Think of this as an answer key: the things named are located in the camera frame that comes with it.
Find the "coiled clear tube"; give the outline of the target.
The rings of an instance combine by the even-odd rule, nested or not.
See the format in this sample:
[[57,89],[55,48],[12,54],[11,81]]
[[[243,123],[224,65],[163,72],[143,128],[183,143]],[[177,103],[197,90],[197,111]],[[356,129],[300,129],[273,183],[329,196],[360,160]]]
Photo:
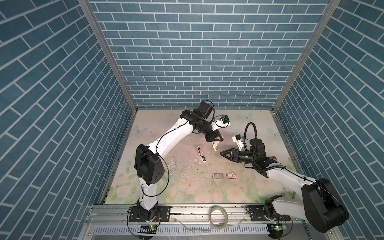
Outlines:
[[228,226],[229,215],[227,211],[220,206],[213,206],[209,210],[208,219],[213,229],[224,229]]

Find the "aluminium corner post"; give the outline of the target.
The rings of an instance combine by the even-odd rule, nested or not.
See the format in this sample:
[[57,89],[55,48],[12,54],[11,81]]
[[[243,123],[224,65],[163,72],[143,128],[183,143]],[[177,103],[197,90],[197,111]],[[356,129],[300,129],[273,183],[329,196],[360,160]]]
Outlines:
[[314,31],[308,40],[307,44],[304,47],[304,50],[302,54],[299,56],[298,61],[296,65],[293,67],[293,70],[290,74],[290,76],[287,79],[287,82],[285,83],[284,87],[282,88],[281,93],[279,94],[276,102],[274,103],[272,107],[272,114],[277,114],[278,109],[281,107],[285,97],[287,96],[289,90],[293,86],[294,82],[296,81],[300,71],[303,69],[303,66],[307,59],[309,58],[309,55],[311,54],[312,50],[314,49],[316,43],[318,42],[320,36],[322,35],[323,31],[325,30],[328,22],[330,21],[331,17],[333,16],[334,12],[336,11],[337,7],[339,6],[341,0],[330,0],[327,6],[325,7],[325,10],[320,18],[319,23],[314,28]]
[[127,88],[127,85],[124,81],[124,78],[121,74],[121,71],[116,63],[116,60],[112,54],[112,51],[108,45],[108,42],[103,34],[103,31],[97,21],[97,18],[96,18],[96,15],[91,7],[91,4],[89,1],[86,1],[86,0],[78,0],[79,2],[79,5],[103,51],[103,53],[105,54],[105,57],[106,57],[106,60],[108,62],[108,64],[110,65],[111,67],[111,70],[113,71],[117,81],[118,81],[118,84],[119,86],[121,87],[124,95],[125,95],[125,98],[126,100],[128,101],[128,104],[129,106],[131,107],[132,111],[134,114],[137,113],[138,109],[136,107],[136,104],[134,103],[130,93],[129,93],[129,90]]

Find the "aluminium corner post right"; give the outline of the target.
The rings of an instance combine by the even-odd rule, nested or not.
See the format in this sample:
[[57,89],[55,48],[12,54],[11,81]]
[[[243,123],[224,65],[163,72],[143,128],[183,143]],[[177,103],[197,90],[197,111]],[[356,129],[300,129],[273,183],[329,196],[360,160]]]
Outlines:
[[331,17],[333,16],[334,12],[336,11],[337,7],[339,6],[341,0],[330,0],[327,6],[325,7],[325,10],[320,18],[319,23],[314,28],[314,31],[308,40],[307,44],[304,47],[304,50],[302,54],[299,56],[298,61],[296,65],[293,67],[293,70],[290,74],[290,76],[287,79],[287,82],[285,83],[284,87],[282,88],[281,93],[279,94],[276,102],[274,103],[272,107],[272,114],[277,114],[278,109],[281,107],[285,97],[287,96],[289,90],[293,86],[294,82],[296,81],[300,71],[303,69],[303,66],[307,59],[309,58],[309,55],[311,54],[312,50],[314,49],[316,43],[318,42],[320,36],[322,35],[323,31],[325,30],[328,22],[330,21]]

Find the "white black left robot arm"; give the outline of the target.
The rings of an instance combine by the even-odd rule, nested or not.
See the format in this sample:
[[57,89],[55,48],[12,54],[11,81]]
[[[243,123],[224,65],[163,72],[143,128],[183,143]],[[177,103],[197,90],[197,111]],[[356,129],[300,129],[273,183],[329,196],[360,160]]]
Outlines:
[[204,100],[196,109],[183,111],[174,126],[160,138],[147,146],[141,144],[137,147],[134,167],[141,183],[142,195],[138,201],[141,209],[145,211],[156,209],[157,183],[165,173],[164,157],[184,137],[196,130],[205,136],[208,143],[223,141],[219,129],[228,127],[230,120],[227,115],[221,115],[213,116],[209,121],[208,117],[214,111],[213,103]]

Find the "red staple box sleeve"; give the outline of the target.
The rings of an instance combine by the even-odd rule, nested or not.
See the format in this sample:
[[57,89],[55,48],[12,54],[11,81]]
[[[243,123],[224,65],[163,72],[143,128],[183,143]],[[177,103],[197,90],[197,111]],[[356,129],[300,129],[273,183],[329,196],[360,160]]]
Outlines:
[[236,174],[235,174],[235,173],[226,173],[226,178],[227,178],[228,180],[234,180],[234,179],[236,179],[237,177],[236,177]]

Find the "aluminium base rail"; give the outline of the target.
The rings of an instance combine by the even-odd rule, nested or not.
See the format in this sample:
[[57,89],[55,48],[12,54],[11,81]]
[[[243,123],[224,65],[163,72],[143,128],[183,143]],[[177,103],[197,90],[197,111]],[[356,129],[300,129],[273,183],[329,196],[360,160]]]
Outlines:
[[[257,204],[174,204],[169,222],[129,222],[134,205],[94,205],[80,233],[81,240],[132,239],[266,239],[279,240],[340,240],[337,228],[325,234],[317,232],[310,224],[298,218],[291,220],[252,222],[246,205]],[[229,215],[228,226],[213,229],[208,214],[213,206],[224,208]]]

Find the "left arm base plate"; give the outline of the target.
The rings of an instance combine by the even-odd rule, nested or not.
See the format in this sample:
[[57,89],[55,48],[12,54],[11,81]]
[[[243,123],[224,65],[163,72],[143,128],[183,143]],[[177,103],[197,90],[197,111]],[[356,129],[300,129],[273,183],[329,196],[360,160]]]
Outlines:
[[159,206],[155,205],[150,210],[144,209],[140,204],[134,205],[130,209],[129,222],[132,223],[144,223],[153,222],[155,218],[157,221],[169,222],[171,214],[171,206]]

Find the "cardboard staple tray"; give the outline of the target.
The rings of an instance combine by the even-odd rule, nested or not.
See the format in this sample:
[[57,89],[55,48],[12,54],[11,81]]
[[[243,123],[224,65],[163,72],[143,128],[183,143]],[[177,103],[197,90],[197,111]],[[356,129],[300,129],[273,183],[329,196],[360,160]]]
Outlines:
[[223,179],[224,175],[223,173],[213,173],[212,174],[212,179],[218,180],[218,179]]

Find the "aluminium corner post left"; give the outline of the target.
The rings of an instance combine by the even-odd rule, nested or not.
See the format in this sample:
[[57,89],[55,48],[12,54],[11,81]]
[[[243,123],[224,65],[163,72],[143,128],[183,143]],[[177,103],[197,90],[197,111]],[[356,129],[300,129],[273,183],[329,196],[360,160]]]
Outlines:
[[111,67],[111,70],[113,71],[117,81],[118,81],[118,84],[119,86],[121,87],[124,95],[125,95],[125,98],[126,100],[128,101],[128,104],[129,106],[131,107],[132,111],[134,114],[137,113],[138,109],[136,107],[136,104],[134,103],[130,93],[129,93],[129,90],[127,88],[127,85],[124,81],[124,78],[121,74],[121,71],[116,63],[116,60],[112,54],[112,51],[108,45],[108,42],[103,34],[103,31],[97,21],[97,18],[96,18],[96,15],[91,7],[91,4],[89,1],[86,1],[86,0],[78,0],[79,2],[79,5],[103,51],[103,53],[105,54],[105,57],[106,57],[106,60],[108,62],[108,64],[110,65]]

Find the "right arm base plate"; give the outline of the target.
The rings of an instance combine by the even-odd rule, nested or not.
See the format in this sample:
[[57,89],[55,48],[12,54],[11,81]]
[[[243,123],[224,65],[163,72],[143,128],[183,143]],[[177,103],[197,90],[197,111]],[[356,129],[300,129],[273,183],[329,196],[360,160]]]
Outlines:
[[290,216],[279,215],[272,207],[263,204],[246,205],[245,210],[249,214],[252,222],[282,221],[285,223],[291,220]]

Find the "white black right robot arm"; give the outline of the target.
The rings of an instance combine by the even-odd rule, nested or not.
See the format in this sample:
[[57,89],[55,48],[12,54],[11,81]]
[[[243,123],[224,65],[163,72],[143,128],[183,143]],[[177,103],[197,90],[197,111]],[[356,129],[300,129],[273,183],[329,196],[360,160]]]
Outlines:
[[222,151],[220,155],[234,163],[243,163],[245,168],[255,170],[267,179],[277,181],[299,195],[299,199],[287,199],[275,195],[265,200],[265,217],[273,221],[279,216],[291,216],[308,221],[320,233],[344,224],[349,212],[334,185],[327,179],[314,179],[299,174],[267,156],[265,145],[257,135],[257,127],[250,122],[255,136],[235,136],[235,142],[243,144],[238,148]]

